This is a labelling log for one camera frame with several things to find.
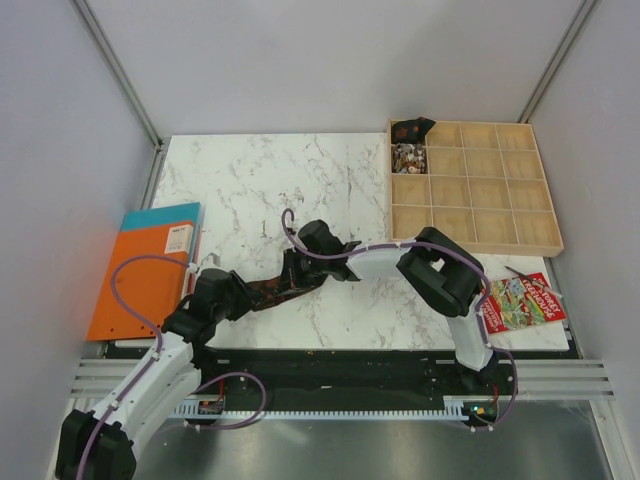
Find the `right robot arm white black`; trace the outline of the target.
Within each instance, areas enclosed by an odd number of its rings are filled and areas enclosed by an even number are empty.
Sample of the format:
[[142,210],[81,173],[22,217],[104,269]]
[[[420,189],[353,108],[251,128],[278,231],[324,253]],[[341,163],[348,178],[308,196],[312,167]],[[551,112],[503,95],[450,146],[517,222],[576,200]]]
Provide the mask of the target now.
[[306,282],[331,276],[337,281],[402,278],[431,310],[444,316],[452,335],[458,381],[467,392],[483,392],[494,381],[498,355],[490,344],[482,315],[490,281],[481,263],[434,227],[413,239],[365,245],[342,242],[328,224],[315,220],[298,232],[281,223],[292,245],[293,272]]

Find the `brown red patterned tie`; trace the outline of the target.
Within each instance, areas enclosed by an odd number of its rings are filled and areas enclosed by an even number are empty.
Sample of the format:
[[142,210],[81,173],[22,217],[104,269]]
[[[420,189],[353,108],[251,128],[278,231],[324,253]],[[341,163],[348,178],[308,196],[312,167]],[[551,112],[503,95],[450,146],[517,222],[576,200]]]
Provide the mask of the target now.
[[280,277],[269,280],[252,281],[247,284],[249,297],[254,312],[274,308],[284,302],[301,297],[323,285],[320,283],[303,283],[296,286],[292,280],[282,280]]

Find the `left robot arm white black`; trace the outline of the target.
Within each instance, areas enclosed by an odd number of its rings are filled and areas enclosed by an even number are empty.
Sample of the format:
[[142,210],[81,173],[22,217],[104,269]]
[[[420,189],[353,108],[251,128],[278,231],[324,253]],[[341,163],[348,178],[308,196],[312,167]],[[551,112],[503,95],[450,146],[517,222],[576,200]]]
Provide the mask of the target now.
[[65,418],[55,477],[131,479],[142,450],[182,400],[218,385],[218,367],[202,359],[218,323],[252,307],[247,284],[236,272],[203,270],[124,380],[92,410],[74,409]]

